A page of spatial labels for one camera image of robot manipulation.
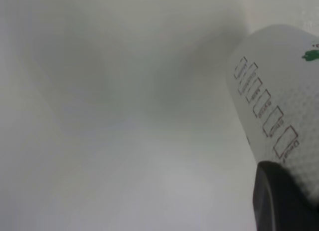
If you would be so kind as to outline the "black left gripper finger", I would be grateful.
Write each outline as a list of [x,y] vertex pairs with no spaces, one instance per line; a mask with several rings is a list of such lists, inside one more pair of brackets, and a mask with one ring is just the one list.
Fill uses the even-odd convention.
[[317,231],[319,210],[280,164],[257,165],[253,209],[258,231]]

